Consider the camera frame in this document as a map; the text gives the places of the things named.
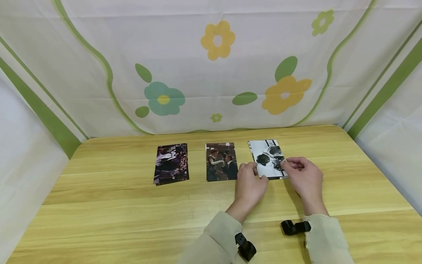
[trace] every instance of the wrist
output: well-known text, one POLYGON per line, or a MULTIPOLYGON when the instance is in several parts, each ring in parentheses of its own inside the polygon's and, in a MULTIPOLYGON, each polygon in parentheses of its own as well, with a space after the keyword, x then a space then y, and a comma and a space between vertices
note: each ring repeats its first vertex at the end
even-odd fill
POLYGON ((305 215, 322 214, 329 216, 322 197, 302 199, 302 204, 305 215))
POLYGON ((247 202, 235 199, 226 210, 226 213, 236 219, 239 223, 243 223, 253 208, 254 207, 247 202))

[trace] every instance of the black and white photo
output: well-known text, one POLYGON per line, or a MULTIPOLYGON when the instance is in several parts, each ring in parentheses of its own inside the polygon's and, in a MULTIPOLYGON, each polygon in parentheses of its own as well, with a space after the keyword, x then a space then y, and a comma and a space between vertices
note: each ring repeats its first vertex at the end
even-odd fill
POLYGON ((254 161, 258 163, 259 177, 265 175, 269 180, 287 178, 280 163, 285 160, 277 140, 251 140, 248 142, 254 161))

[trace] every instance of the photograph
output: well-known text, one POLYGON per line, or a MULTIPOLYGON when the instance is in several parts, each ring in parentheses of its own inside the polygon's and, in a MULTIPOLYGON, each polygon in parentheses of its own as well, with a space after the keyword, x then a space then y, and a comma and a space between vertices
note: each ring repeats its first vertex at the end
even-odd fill
POLYGON ((237 180, 238 165, 234 143, 207 143, 207 181, 237 180))
POLYGON ((288 177, 280 166, 280 162, 284 161, 285 158, 277 140, 251 140, 248 144, 254 161, 258 163, 257 171, 259 177, 265 175, 269 180, 288 177))
POLYGON ((156 186, 189 180, 187 144, 159 146, 155 160, 156 186))

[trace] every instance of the wooden table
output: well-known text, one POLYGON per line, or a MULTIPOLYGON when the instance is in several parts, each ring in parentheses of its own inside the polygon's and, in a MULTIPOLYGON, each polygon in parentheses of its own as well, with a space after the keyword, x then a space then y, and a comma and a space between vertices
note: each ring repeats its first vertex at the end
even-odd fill
MULTIPOLYGON (((336 126, 88 140, 8 263, 175 263, 233 201, 234 181, 206 181, 205 143, 234 142, 240 164, 252 161, 247 142, 254 139, 277 139, 286 156, 305 156, 320 167, 326 206, 356 263, 421 263, 421 217, 336 126), (184 142, 190 180, 155 186, 157 145, 184 142)), ((286 237, 279 225, 302 215, 289 181, 270 181, 244 224, 258 250, 250 263, 309 263, 304 236, 286 237)))

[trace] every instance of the woman in dress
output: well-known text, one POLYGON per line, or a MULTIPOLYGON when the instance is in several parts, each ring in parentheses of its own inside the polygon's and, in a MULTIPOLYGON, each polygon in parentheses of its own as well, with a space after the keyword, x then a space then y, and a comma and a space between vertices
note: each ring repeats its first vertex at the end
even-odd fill
POLYGON ((211 150, 211 154, 208 156, 208 167, 207 167, 207 181, 217 181, 217 164, 222 163, 223 161, 217 160, 218 150, 211 150))

